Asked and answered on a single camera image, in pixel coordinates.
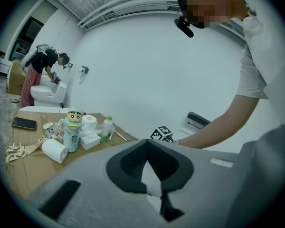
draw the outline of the backpack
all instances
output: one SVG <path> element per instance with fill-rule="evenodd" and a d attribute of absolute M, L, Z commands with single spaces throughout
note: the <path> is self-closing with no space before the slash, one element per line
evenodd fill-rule
<path fill-rule="evenodd" d="M 35 55 L 36 55 L 37 53 L 39 53 L 39 52 L 42 52 L 42 53 L 44 53 L 45 55 L 47 55 L 47 54 L 45 53 L 45 51 L 48 50 L 48 49 L 51 49 L 51 50 L 53 50 L 53 51 L 56 52 L 56 50 L 55 50 L 52 46 L 50 46 L 50 45 L 48 45 L 48 44 L 42 44 L 42 45 L 36 46 L 35 48 L 33 48 L 32 50 L 30 50 L 30 51 L 24 56 L 24 58 L 23 58 L 22 61 L 21 61 L 20 66 L 21 66 L 22 68 L 28 67 L 28 66 L 30 65 L 30 59 L 31 59 L 33 56 L 35 56 Z"/>

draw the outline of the red striped pants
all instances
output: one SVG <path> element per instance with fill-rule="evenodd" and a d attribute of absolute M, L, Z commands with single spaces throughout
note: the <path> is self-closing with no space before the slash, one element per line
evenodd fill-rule
<path fill-rule="evenodd" d="M 37 73 L 32 64 L 29 65 L 27 76 L 22 88 L 21 103 L 23 107 L 34 105 L 34 99 L 30 95 L 30 88 L 32 86 L 38 86 L 40 84 L 42 73 Z"/>

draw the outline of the white box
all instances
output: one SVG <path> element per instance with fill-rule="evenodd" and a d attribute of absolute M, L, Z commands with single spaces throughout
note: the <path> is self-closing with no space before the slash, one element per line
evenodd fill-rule
<path fill-rule="evenodd" d="M 80 139 L 80 144 L 85 150 L 88 150 L 100 143 L 100 137 L 94 133 L 92 135 L 85 136 Z"/>
<path fill-rule="evenodd" d="M 150 137 L 151 139 L 172 142 L 171 141 L 172 135 L 173 133 L 166 126 L 161 126 L 161 127 L 157 127 Z"/>

